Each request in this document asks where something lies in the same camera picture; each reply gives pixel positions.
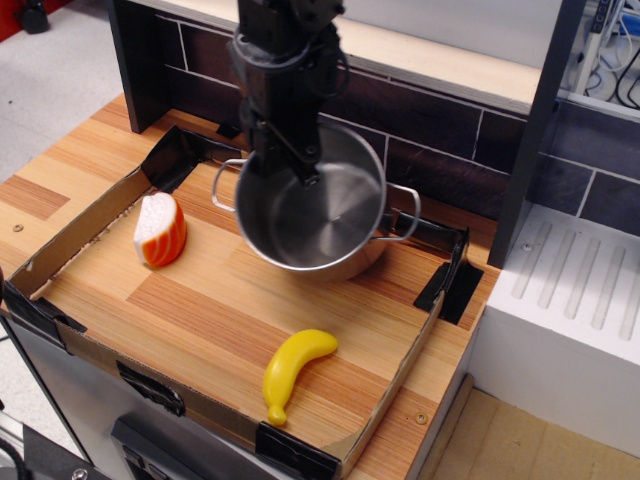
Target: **toy salmon slice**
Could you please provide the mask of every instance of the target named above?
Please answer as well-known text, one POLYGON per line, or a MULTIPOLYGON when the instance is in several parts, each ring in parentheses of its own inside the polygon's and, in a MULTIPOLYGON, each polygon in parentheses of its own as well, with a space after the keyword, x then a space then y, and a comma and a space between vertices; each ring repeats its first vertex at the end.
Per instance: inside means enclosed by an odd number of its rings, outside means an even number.
POLYGON ((187 225, 176 199, 157 192, 142 199, 133 244, 140 261, 161 267, 178 258, 187 238, 187 225))

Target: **cable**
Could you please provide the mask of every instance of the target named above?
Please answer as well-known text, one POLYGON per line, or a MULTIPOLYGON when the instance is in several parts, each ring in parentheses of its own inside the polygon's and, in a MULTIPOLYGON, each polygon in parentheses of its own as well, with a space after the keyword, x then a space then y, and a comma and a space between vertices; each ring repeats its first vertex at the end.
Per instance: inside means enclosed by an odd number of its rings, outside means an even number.
MULTIPOLYGON (((604 70, 608 70, 609 72, 619 72, 620 70, 622 70, 623 68, 627 67, 630 63, 633 62, 633 60, 631 60, 631 56, 633 55, 633 40, 631 39, 631 35, 629 34, 629 29, 624 24, 624 21, 622 20, 622 15, 620 15, 620 18, 618 19, 618 21, 620 22, 620 26, 624 30, 625 35, 627 37, 627 40, 629 41, 629 52, 627 53, 627 59, 624 62, 620 62, 619 66, 612 68, 608 64, 606 64, 605 66, 602 65, 602 62, 601 62, 601 60, 602 60, 602 47, 600 47, 598 49, 598 62, 597 62, 597 65, 599 67, 602 67, 604 70)), ((615 51, 615 54, 616 54, 616 59, 618 59, 618 61, 620 61, 620 59, 618 58, 618 41, 617 41, 618 38, 620 38, 620 35, 618 35, 616 37, 616 45, 615 45, 615 50, 614 51, 615 51)))
POLYGON ((596 77, 598 79, 598 83, 596 83, 595 85, 592 85, 591 87, 585 87, 584 89, 584 94, 589 97, 589 90, 593 90, 594 88, 598 88, 600 85, 602 85, 602 75, 600 75, 597 71, 593 72, 591 74, 591 77, 596 77))
POLYGON ((631 103, 633 103, 633 104, 636 106, 636 108, 637 108, 637 109, 639 109, 639 110, 640 110, 640 105, 638 105, 638 104, 633 100, 633 98, 631 98, 631 91, 632 91, 634 88, 636 88, 636 84, 638 83, 638 80, 640 80, 640 75, 638 75, 638 76, 636 77, 636 79, 635 79, 635 80, 633 81, 633 83, 631 84, 631 87, 630 87, 630 88, 629 88, 629 90, 627 91, 627 99, 628 99, 631 103))
POLYGON ((27 470, 27 466, 18 451, 13 448, 13 445, 5 439, 0 438, 0 450, 4 450, 11 460, 13 460, 13 463, 16 466, 16 472, 18 473, 18 480, 29 480, 29 471, 27 470))
POLYGON ((634 105, 629 105, 628 103, 626 103, 624 100, 622 100, 622 97, 620 96, 620 84, 622 83, 622 79, 625 77, 625 75, 629 72, 629 69, 631 68, 631 65, 634 64, 634 62, 636 61, 636 59, 638 58, 638 55, 640 55, 640 48, 638 48, 638 50, 636 51, 635 55, 633 56, 633 58, 631 59, 631 62, 629 62, 629 64, 627 65, 627 67, 624 69, 624 71, 622 72, 622 74, 620 75, 620 77, 618 78, 618 81, 616 82, 616 98, 618 99, 618 101, 620 102, 620 105, 623 105, 625 107, 628 108, 633 108, 634 110, 639 110, 640 107, 636 107, 634 105))

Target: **cardboard floor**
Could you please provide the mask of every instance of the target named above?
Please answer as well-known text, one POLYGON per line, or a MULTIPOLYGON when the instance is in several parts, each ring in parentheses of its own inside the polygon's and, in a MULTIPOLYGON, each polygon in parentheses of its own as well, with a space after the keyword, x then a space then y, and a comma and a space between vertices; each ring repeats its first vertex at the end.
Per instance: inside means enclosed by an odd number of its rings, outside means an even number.
POLYGON ((640 459, 545 422, 468 377, 419 480, 637 480, 640 459))

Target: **toy banana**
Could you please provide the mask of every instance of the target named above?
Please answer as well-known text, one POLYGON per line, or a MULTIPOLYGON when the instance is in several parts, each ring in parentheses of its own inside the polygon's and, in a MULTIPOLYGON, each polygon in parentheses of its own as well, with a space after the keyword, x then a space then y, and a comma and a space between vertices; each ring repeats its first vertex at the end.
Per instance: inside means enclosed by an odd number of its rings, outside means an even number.
POLYGON ((284 425, 287 421, 284 406, 302 367, 311 360, 329 355, 336 348, 338 340, 321 330, 302 330, 285 340, 271 358, 262 384, 270 423, 284 425))

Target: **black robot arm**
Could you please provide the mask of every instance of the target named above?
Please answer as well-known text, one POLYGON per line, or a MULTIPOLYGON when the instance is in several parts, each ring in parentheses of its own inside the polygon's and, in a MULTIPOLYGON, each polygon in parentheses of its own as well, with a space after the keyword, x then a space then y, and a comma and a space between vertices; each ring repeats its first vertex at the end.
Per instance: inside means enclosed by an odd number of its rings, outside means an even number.
POLYGON ((342 0, 238 0, 238 8, 229 50, 243 130, 265 174, 292 168, 313 184, 322 154, 318 113, 348 79, 332 23, 344 12, 342 0))

